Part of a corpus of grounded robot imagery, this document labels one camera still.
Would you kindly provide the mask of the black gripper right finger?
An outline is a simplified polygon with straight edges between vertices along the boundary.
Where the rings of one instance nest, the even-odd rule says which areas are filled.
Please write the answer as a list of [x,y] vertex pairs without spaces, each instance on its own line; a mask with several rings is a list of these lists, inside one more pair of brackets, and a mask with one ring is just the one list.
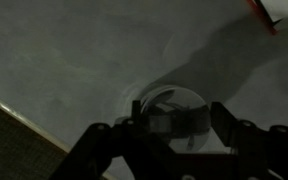
[[212,103],[210,115],[216,134],[233,150],[238,180],[288,180],[288,126],[262,130],[220,102]]

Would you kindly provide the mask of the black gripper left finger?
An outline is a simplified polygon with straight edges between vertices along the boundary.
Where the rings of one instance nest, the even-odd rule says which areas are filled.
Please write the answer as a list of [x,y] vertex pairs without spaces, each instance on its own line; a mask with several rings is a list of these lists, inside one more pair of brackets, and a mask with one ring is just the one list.
[[140,126],[141,103],[132,102],[131,116],[110,127],[90,125],[49,180],[100,180],[114,158],[122,157],[135,180],[171,178],[162,150],[168,150],[155,134]]

